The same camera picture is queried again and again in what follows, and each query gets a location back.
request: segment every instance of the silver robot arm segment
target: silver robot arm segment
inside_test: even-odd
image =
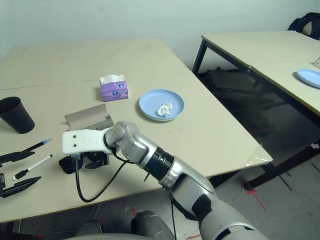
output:
[[[267,240],[238,211],[218,199],[206,177],[120,121],[105,133],[104,143],[155,177],[169,190],[175,206],[199,222],[203,240]]]

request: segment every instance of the bag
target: bag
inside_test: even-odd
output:
[[[291,23],[288,30],[294,30],[320,40],[320,13],[309,12],[304,17],[297,18]]]

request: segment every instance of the black cup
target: black cup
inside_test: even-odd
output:
[[[35,127],[35,123],[22,105],[21,99],[16,96],[0,100],[0,118],[19,134],[26,134]]]

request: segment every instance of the gray floor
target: gray floor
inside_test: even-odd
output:
[[[243,178],[252,174],[252,169],[243,172],[243,176],[219,189],[217,195],[230,203],[271,240],[318,240],[320,236],[319,169],[320,157],[317,156],[292,169],[289,172],[290,176],[283,175],[292,190],[288,189],[279,178],[259,186],[255,196],[261,201],[263,207],[255,196],[247,194],[242,188]],[[42,235],[43,240],[71,237],[75,234],[73,230],[90,220],[96,209],[97,206],[93,205],[26,219],[22,223],[21,233]],[[104,231],[107,233],[130,233],[131,219],[134,213],[141,210],[155,212],[169,223],[172,229],[170,199],[168,193],[162,189],[102,203],[96,219],[103,219]],[[199,234],[196,222],[185,219],[176,209],[174,209],[174,215],[179,240],[190,239]]]

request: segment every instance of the black bag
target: black bag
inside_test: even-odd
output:
[[[304,27],[310,22],[312,24],[311,34],[306,34],[304,32]],[[320,13],[309,12],[304,17],[297,18],[291,23],[288,30],[304,33],[313,39],[320,40]]]

